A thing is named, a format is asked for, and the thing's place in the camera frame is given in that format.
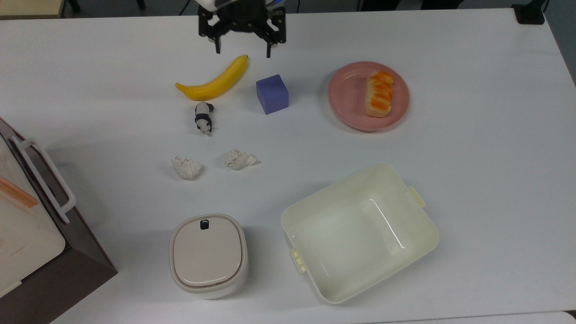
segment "brown box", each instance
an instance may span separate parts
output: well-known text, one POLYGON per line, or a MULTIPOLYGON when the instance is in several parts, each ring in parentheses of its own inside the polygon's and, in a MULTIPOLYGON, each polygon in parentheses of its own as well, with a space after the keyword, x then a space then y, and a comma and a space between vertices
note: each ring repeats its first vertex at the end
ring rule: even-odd
MULTIPOLYGON (((0 298, 0 324, 50 323, 118 272, 76 207, 66 212, 70 223, 66 224, 60 219, 55 207, 50 203, 11 140, 12 136, 19 140, 24 140, 24 137, 1 118, 0 135, 66 241, 62 253, 24 278, 20 286, 0 298)), ((46 161, 32 147, 26 148, 26 152, 56 200, 60 204, 66 202, 68 197, 46 161)))

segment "bread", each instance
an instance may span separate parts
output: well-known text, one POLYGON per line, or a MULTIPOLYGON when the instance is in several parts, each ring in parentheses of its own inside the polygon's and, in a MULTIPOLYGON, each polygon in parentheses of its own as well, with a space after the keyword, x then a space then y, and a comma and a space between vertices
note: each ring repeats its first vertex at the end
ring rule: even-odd
POLYGON ((366 113, 373 117, 386 117, 392 105, 392 75, 376 71, 366 84, 366 113))

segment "purple cube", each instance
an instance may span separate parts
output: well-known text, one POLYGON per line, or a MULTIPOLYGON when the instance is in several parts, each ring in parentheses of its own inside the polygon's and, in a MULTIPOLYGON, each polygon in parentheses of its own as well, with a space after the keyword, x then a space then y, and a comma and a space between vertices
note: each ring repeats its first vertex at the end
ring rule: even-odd
POLYGON ((266 115, 288 107, 288 89, 280 74, 257 81, 256 94, 266 115))

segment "banana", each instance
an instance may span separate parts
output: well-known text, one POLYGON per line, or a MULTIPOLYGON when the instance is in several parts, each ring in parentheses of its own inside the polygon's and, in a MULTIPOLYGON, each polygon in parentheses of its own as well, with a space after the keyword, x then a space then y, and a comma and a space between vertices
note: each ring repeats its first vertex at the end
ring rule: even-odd
POLYGON ((187 96, 190 100, 205 101, 214 99, 228 91, 238 80, 248 67, 248 56, 238 56, 232 63, 214 80, 203 85, 185 86, 176 83, 176 88, 187 96))

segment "toy panda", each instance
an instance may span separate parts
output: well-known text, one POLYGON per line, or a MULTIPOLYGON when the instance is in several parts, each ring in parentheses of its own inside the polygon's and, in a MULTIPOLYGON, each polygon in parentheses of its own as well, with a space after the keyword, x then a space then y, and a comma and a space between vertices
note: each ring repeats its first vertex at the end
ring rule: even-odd
POLYGON ((198 128, 202 134, 210 135, 212 131, 212 119, 210 119, 210 113, 214 111, 214 106, 205 101, 196 105, 194 112, 196 113, 196 128, 198 128))

